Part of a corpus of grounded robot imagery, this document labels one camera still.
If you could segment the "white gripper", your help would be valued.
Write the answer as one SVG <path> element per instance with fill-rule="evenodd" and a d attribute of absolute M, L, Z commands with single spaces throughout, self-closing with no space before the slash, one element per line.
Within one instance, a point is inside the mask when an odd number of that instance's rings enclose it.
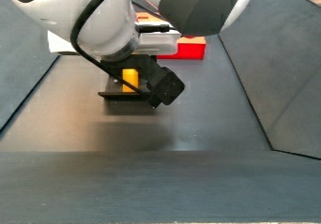
<path fill-rule="evenodd" d="M 169 22 L 139 22 L 139 44 L 135 54 L 170 55 L 178 52 L 178 39 L 182 37 Z"/>

